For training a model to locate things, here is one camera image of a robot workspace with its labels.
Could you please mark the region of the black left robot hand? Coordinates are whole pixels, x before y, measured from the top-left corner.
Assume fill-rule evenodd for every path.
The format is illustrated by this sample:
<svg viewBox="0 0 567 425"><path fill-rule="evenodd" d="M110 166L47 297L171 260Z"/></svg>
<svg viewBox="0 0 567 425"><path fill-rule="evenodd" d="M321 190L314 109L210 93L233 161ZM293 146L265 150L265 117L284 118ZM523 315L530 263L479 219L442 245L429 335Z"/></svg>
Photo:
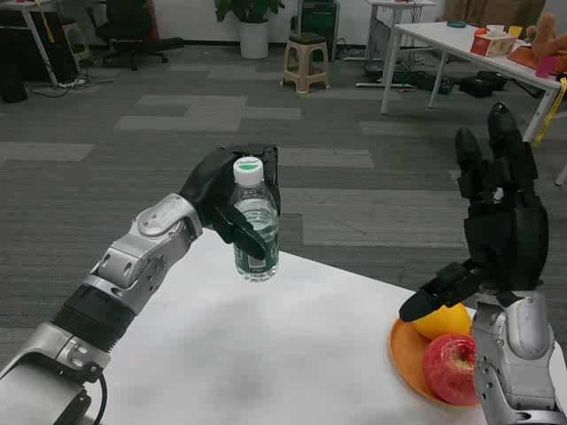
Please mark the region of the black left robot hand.
<svg viewBox="0 0 567 425"><path fill-rule="evenodd" d="M264 259L267 243L231 200L236 186L233 165L238 159L249 156L262 162L264 181L276 209L280 210L278 148L274 144L230 145L210 152L191 172L179 195L195 208L202 226L213 228L225 243L233 243L248 255Z"/></svg>

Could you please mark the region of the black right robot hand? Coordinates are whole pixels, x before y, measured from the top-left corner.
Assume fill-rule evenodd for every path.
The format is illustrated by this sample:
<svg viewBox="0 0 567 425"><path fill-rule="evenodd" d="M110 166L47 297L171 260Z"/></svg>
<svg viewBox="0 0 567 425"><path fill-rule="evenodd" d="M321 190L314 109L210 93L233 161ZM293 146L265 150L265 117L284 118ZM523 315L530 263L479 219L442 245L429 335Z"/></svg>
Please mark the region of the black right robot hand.
<svg viewBox="0 0 567 425"><path fill-rule="evenodd" d="M548 213L535 190L538 171L532 147L523 140L517 121L503 103L487 117L493 159L485 159L466 127L455 136L457 180L470 203L464 234L470 258L436 273L400 308L400 319L417 321L451 307L483 290L493 291L509 306L519 292L540 285L548 256Z"/></svg>

